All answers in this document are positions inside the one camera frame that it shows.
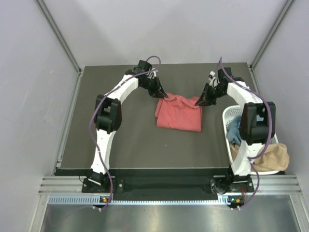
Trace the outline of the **red t shirt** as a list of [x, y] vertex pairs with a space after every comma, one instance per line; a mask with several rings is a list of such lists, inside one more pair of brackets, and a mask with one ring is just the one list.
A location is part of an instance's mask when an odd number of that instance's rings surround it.
[[200, 132], [202, 109], [195, 105], [198, 99], [168, 93], [168, 98], [158, 101], [154, 114], [156, 125], [166, 129]]

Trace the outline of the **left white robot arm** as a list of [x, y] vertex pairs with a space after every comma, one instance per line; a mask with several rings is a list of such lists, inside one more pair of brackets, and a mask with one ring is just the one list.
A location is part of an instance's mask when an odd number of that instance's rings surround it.
[[140, 60], [136, 67], [125, 72], [116, 86], [104, 95], [96, 98], [95, 110], [89, 122], [89, 133], [95, 145], [95, 156], [91, 165], [91, 173], [87, 177], [94, 188], [101, 192], [112, 192], [112, 176], [109, 172], [112, 142], [122, 123], [122, 104], [137, 88], [148, 91], [152, 98], [167, 98], [159, 77], [158, 67], [149, 62], [158, 56], [150, 56]]

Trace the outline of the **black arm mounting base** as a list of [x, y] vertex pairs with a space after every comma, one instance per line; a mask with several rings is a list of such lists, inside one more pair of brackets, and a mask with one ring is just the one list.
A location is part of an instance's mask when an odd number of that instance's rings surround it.
[[110, 169], [114, 192], [199, 190], [205, 193], [253, 192], [251, 176], [231, 168]]

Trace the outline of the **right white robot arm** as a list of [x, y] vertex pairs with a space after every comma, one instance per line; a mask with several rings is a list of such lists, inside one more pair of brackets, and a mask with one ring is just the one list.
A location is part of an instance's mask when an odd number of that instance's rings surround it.
[[209, 82], [195, 105], [215, 105], [217, 99], [225, 95], [230, 96], [242, 109], [240, 148], [225, 179], [226, 187], [230, 191], [237, 191], [243, 184], [249, 183], [253, 161], [266, 151], [275, 135], [276, 106], [251, 90], [242, 78], [232, 77], [230, 68], [210, 72]]

